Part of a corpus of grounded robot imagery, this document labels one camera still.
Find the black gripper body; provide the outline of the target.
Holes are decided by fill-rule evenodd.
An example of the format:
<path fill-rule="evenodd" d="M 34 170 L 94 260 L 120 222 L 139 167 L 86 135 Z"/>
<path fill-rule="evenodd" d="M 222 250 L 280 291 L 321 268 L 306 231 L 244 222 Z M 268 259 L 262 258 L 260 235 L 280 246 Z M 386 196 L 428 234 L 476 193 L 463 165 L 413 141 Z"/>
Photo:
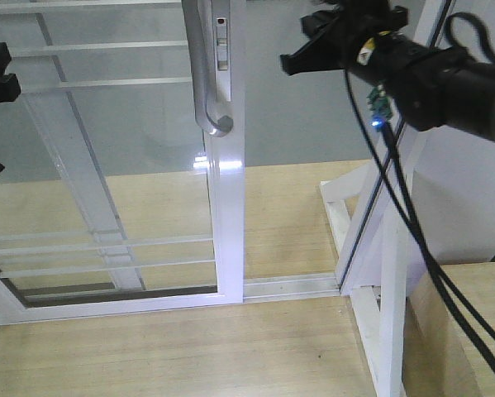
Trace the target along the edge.
<path fill-rule="evenodd" d="M 387 72 L 387 53 L 393 35 L 408 24 L 408 9 L 388 1 L 339 1 L 335 40 L 341 68 L 367 83 L 377 83 Z"/>

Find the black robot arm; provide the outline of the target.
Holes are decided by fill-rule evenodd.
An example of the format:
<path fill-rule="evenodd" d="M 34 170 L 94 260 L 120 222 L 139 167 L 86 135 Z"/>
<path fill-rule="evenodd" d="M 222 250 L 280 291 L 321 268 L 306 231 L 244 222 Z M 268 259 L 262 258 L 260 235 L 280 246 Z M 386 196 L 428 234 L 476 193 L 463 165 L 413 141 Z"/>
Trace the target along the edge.
<path fill-rule="evenodd" d="M 334 1 L 301 20 L 308 42 L 281 55 L 288 75 L 346 70 L 381 84 L 407 124 L 420 132 L 449 126 L 495 142 L 495 52 L 470 12 L 445 20 L 449 47 L 426 47 L 400 29 L 405 7 L 387 1 Z"/>

